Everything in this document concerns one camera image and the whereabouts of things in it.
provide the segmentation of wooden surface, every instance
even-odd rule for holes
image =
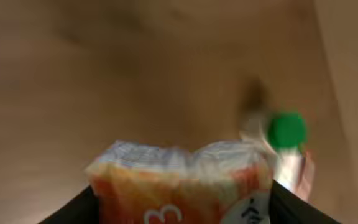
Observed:
[[[0,223],[58,209],[115,139],[195,149],[236,138],[254,76],[307,119],[312,204],[358,223],[309,0],[82,2],[0,0]]]

